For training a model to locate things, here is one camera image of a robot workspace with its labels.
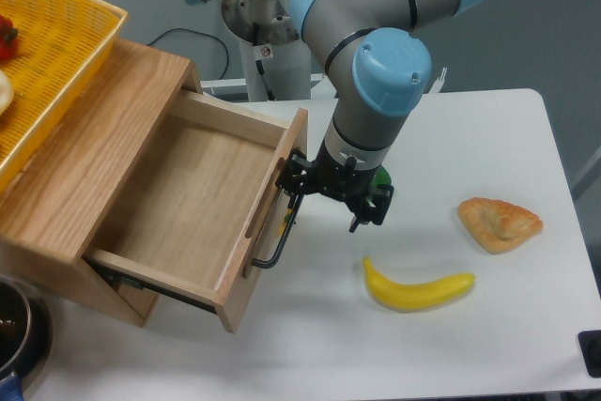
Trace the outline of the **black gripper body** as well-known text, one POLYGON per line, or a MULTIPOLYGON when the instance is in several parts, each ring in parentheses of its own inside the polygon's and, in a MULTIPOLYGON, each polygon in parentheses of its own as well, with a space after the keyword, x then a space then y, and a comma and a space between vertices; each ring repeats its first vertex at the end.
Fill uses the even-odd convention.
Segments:
POLYGON ((339 163, 322 142, 312 162, 312 187, 320 194, 345 203, 348 208, 365 207, 371 204, 370 186, 380 168, 381 165, 362 170, 358 163, 354 166, 339 163))

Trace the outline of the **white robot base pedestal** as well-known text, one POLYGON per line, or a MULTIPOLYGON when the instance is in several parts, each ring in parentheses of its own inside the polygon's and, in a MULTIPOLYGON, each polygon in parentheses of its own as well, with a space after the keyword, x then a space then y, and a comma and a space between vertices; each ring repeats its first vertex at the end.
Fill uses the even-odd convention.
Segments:
POLYGON ((312 54, 287 7, 288 0, 222 0, 251 102, 311 97, 312 54))

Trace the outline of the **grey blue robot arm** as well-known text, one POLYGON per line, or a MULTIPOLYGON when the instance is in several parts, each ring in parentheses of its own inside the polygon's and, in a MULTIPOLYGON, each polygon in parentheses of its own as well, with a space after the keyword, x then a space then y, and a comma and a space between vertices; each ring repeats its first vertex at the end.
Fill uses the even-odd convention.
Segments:
POLYGON ((382 224, 393 187, 375 176, 431 75, 430 54, 413 32, 483 1, 286 0, 339 97, 315 159, 293 152, 279 176, 291 212, 319 193, 344 203, 354 225, 382 224))

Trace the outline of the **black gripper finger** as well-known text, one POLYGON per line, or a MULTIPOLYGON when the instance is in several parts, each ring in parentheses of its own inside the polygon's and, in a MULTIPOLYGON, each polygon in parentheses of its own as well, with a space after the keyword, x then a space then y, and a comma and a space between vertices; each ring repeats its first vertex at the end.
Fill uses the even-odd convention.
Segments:
POLYGON ((293 207, 306 194, 317 192, 316 169, 299 148, 290 152, 275 185, 290 198, 289 207, 293 207))
POLYGON ((391 205, 394 193, 392 184, 368 186, 362 194, 352 196, 347 201, 353 213, 348 231, 355 232, 360 224, 382 225, 391 205))

